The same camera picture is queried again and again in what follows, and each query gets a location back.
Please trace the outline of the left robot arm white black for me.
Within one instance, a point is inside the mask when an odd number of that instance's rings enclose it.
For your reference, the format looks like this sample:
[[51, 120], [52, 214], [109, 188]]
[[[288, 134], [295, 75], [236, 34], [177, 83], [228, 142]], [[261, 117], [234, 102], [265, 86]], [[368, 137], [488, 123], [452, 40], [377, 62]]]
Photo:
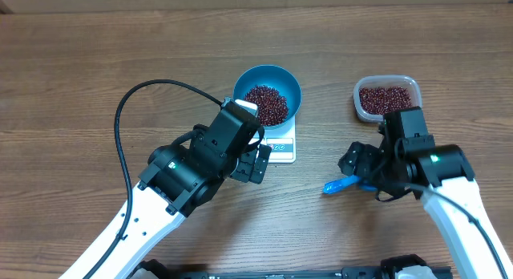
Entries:
[[259, 184], [271, 149], [253, 138], [265, 133], [257, 113], [254, 103], [226, 99], [210, 126], [157, 148], [123, 207], [63, 277], [128, 278], [225, 179]]

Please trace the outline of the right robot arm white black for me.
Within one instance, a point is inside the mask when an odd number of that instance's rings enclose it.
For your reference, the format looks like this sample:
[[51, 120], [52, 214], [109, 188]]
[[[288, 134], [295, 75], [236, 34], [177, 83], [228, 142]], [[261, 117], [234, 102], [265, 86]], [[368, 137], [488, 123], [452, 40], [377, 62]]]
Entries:
[[397, 200], [410, 193], [436, 224], [463, 278], [510, 278], [512, 263], [494, 230], [462, 149], [436, 145], [420, 107], [387, 113], [375, 147], [354, 142], [339, 159], [346, 178]]

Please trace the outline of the blue plastic scoop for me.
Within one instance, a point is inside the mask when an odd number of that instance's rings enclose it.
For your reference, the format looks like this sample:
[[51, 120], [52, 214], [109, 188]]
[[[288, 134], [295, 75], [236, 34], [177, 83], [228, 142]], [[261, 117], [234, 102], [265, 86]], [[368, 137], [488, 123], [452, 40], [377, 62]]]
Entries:
[[374, 186], [363, 184], [363, 180], [359, 176], [347, 176], [340, 180], [334, 180], [326, 183], [322, 189], [322, 192], [326, 195], [333, 195], [335, 193], [344, 191], [345, 189], [356, 186], [357, 188], [366, 192], [376, 192], [377, 189]]

